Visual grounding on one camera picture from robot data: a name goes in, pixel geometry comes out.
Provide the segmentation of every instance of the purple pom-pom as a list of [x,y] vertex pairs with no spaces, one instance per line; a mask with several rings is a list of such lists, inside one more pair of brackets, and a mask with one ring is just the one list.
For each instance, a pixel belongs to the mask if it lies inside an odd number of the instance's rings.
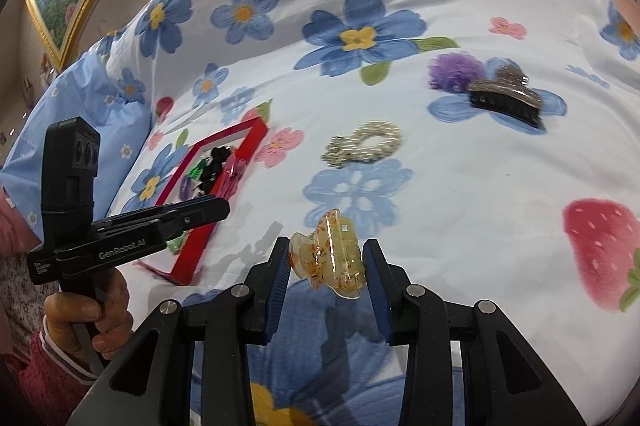
[[484,66],[469,54],[451,52],[439,55],[429,66],[432,89],[460,93],[470,81],[484,78]]

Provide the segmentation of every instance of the floral bed sheet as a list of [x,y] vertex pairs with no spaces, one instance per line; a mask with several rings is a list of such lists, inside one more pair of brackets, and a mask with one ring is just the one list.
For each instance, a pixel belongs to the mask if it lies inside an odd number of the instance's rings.
[[[137,323],[340,208],[414,283],[495,301],[587,424],[638,379],[640,41],[610,0],[151,0],[91,52],[156,113],[111,212],[152,205],[188,145],[256,114],[271,129],[197,287],[124,268]],[[509,64],[542,97],[539,129],[470,105],[468,83]],[[393,156],[321,161],[373,119],[402,130]],[[258,421],[396,424],[406,351],[382,343],[366,294],[324,289],[292,285],[273,343],[251,350]]]

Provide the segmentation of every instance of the human hand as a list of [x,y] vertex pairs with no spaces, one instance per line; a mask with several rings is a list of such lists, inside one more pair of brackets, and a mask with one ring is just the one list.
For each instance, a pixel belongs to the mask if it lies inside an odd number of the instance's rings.
[[71,292],[57,292],[44,302],[47,328],[53,342],[78,361],[87,362],[73,323],[94,322],[100,334],[92,342],[105,359],[112,359],[132,334],[133,317],[127,312],[129,291],[124,276],[117,269],[111,271],[107,300],[96,300]]

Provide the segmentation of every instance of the open box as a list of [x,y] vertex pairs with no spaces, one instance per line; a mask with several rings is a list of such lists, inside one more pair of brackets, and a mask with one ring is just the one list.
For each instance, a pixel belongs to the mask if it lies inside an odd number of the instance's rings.
[[[260,142],[267,135],[267,131],[268,128],[261,117],[254,117],[214,133],[191,146],[187,156],[162,190],[156,206],[179,202],[181,200],[180,186],[184,177],[204,157],[208,156],[213,148],[220,146],[237,148],[226,160],[222,173],[216,178],[209,193],[229,200],[238,189],[238,182],[260,146]],[[189,231],[178,254],[167,247],[138,263],[176,285],[188,285],[217,225],[218,223],[212,223]]]

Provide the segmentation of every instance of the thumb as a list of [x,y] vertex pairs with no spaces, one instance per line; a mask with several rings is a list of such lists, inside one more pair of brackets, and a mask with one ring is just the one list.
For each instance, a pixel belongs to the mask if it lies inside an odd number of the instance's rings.
[[57,292],[44,301],[49,336],[59,348],[78,359],[84,359],[73,330],[73,323],[95,322],[102,308],[96,300],[71,292]]

